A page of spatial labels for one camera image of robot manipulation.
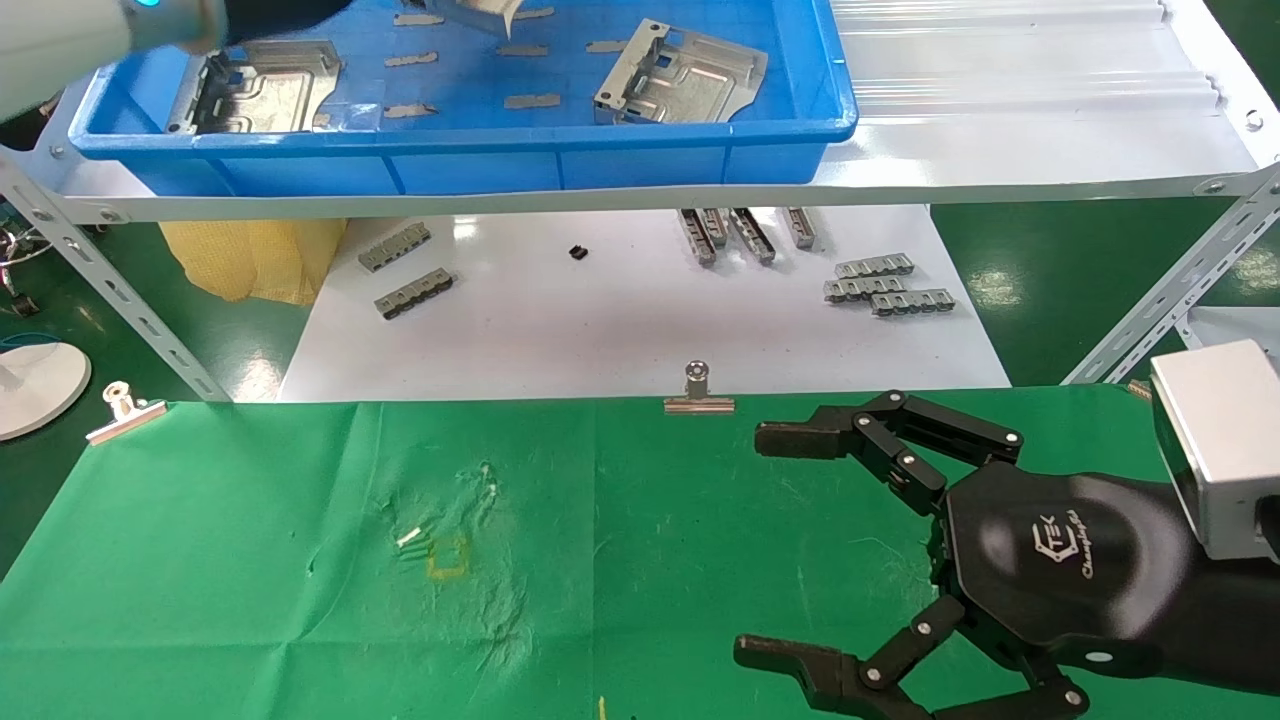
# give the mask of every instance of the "yellow tape mark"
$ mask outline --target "yellow tape mark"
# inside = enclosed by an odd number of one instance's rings
[[[436,543],[433,542],[426,550],[426,577],[433,580],[453,580],[467,574],[471,560],[471,544],[467,538],[458,536],[449,543],[457,556],[457,564],[452,568],[439,568],[435,564]]]

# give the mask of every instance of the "yellow cloth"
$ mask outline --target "yellow cloth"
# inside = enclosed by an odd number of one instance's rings
[[[315,302],[347,220],[161,223],[187,278],[232,302]]]

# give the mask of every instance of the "sheet metal part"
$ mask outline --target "sheet metal part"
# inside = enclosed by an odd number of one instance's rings
[[[627,47],[626,40],[596,40],[586,44],[586,51],[593,55],[605,55],[609,53],[622,53]]]
[[[549,18],[554,14],[556,14],[556,8],[538,8],[536,10],[521,10],[516,13],[512,19],[532,20],[538,18]]]
[[[703,208],[701,218],[703,227],[707,228],[707,237],[712,240],[712,245],[716,247],[724,247],[728,245],[728,220],[724,218],[724,210],[719,208]]]
[[[872,313],[881,318],[918,313],[950,313],[956,301],[946,290],[909,290],[872,296]]]
[[[438,26],[443,22],[444,18],[442,18],[440,15],[429,15],[424,13],[396,15],[396,27]]]
[[[453,275],[444,268],[438,268],[408,283],[396,292],[374,301],[374,307],[384,319],[390,320],[401,313],[420,305],[453,287]]]
[[[452,22],[479,31],[511,38],[511,24],[524,0],[406,0],[404,4],[421,8]]]
[[[561,104],[559,95],[512,95],[503,101],[503,108],[507,110],[529,110],[532,108],[558,108]]]
[[[689,241],[689,250],[692,251],[698,264],[708,268],[716,264],[716,246],[712,243],[707,227],[703,224],[701,213],[692,209],[680,210],[680,222],[685,228],[685,238]]]
[[[772,265],[773,259],[777,258],[777,250],[773,249],[773,243],[769,242],[768,236],[764,234],[764,229],[760,228],[760,223],[755,222],[755,215],[748,208],[733,208],[730,213],[733,219],[733,228],[737,229],[739,237],[746,243],[748,251],[760,261],[762,265]]]
[[[404,55],[403,58],[387,58],[387,61],[383,64],[388,68],[403,68],[404,65],[425,65],[439,59],[439,53],[426,53],[422,55]]]
[[[398,120],[402,118],[424,118],[439,114],[440,111],[435,109],[435,105],[428,105],[426,102],[416,102],[413,105],[388,105],[383,108],[383,117],[389,120]]]
[[[712,369],[701,360],[685,366],[685,397],[668,397],[662,402],[667,415],[732,415],[737,402],[732,397],[712,397],[708,379]]]
[[[850,260],[836,265],[836,277],[841,279],[851,278],[878,278],[883,275],[910,275],[915,272],[915,263],[905,252],[892,255],[878,255],[865,260]]]
[[[804,208],[787,208],[787,222],[791,223],[791,240],[795,241],[796,250],[813,250],[818,233],[813,229],[809,213]]]
[[[370,273],[376,273],[396,260],[399,260],[410,251],[422,246],[431,240],[431,231],[422,223],[413,223],[376,246],[360,254],[360,264]]]
[[[133,400],[129,384],[120,380],[106,386],[106,389],[102,391],[102,401],[111,409],[113,419],[110,424],[84,436],[84,439],[95,446],[120,437],[169,411],[169,405],[163,400],[152,402],[141,398]]]
[[[338,87],[342,59],[328,40],[244,42],[232,56],[195,58],[166,131],[174,135],[311,132]]]
[[[897,278],[855,278],[847,281],[827,281],[822,284],[822,293],[827,302],[858,302],[870,300],[873,295],[883,292],[902,292],[906,288]]]
[[[498,49],[503,58],[545,58],[550,51],[547,45],[503,45]]]
[[[726,122],[755,101],[768,64],[759,50],[645,19],[595,94],[595,122]]]

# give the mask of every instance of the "green table cover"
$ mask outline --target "green table cover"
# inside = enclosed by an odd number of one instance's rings
[[[928,523],[751,430],[867,397],[175,405],[84,452],[0,584],[0,717],[814,719],[733,637],[870,653],[933,597]],[[1021,430],[1028,470],[1164,482],[1117,388],[929,397]],[[1280,717],[1070,673],[1097,720]],[[959,635],[905,687],[1024,688]]]

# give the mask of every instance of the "blue storage bin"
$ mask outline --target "blue storage bin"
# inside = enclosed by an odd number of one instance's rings
[[[329,129],[166,135],[189,59],[177,49],[131,56],[93,78],[69,140],[119,160],[157,195],[474,195],[666,184],[804,183],[828,143],[858,119],[828,0],[527,0],[554,14],[517,20],[512,44],[543,58],[499,56],[506,40],[444,23],[396,27],[399,0],[356,0],[296,33],[328,38],[343,59],[320,109]],[[652,18],[769,54],[755,102],[727,123],[596,126],[593,97],[617,54]],[[392,56],[439,53],[387,68]],[[506,110],[512,95],[559,94],[558,108]],[[383,108],[428,102],[439,114],[388,119]]]

